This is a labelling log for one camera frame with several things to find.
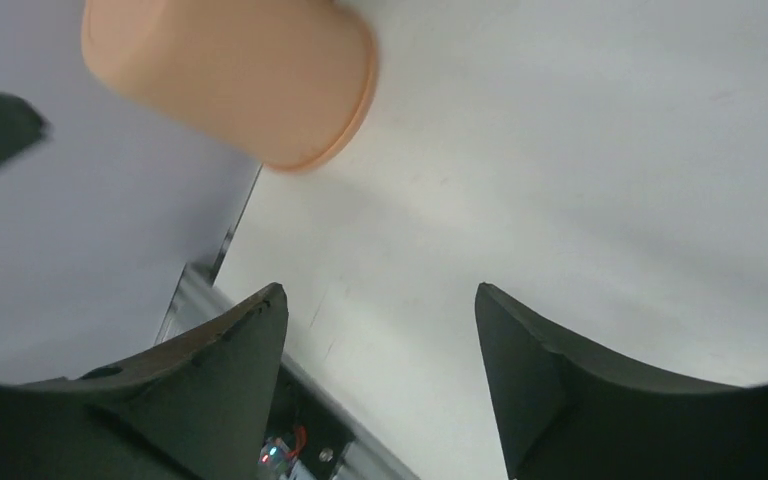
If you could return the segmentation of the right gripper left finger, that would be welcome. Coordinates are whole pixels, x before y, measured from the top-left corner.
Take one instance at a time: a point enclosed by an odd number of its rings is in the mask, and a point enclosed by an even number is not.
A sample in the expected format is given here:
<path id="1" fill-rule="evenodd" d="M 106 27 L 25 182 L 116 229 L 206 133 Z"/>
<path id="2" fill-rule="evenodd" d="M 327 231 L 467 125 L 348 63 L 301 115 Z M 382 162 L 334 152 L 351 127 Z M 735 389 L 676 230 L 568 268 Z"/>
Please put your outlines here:
<path id="1" fill-rule="evenodd" d="M 0 384 L 0 479 L 254 479 L 288 326 L 272 283 L 69 380 Z"/>

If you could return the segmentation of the orange plastic bucket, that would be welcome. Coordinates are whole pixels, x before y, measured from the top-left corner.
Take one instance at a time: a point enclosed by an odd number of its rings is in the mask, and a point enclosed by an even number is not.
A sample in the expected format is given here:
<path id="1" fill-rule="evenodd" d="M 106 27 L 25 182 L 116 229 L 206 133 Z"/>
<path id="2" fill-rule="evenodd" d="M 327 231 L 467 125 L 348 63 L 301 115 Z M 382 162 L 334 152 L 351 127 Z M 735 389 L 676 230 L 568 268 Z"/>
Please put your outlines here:
<path id="1" fill-rule="evenodd" d="M 81 51 L 111 91 L 283 172 L 349 143 L 379 65 L 370 25 L 332 1 L 88 1 Z"/>

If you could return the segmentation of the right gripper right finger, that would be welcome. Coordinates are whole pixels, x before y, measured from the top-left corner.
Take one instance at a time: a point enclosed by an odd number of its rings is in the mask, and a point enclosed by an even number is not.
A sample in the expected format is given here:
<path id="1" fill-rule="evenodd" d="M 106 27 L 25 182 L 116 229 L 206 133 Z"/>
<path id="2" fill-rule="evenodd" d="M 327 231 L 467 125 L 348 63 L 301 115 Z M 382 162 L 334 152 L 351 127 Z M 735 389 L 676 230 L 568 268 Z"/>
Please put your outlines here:
<path id="1" fill-rule="evenodd" d="M 482 283 L 474 312 L 513 479 L 768 479 L 768 384 L 637 361 Z"/>

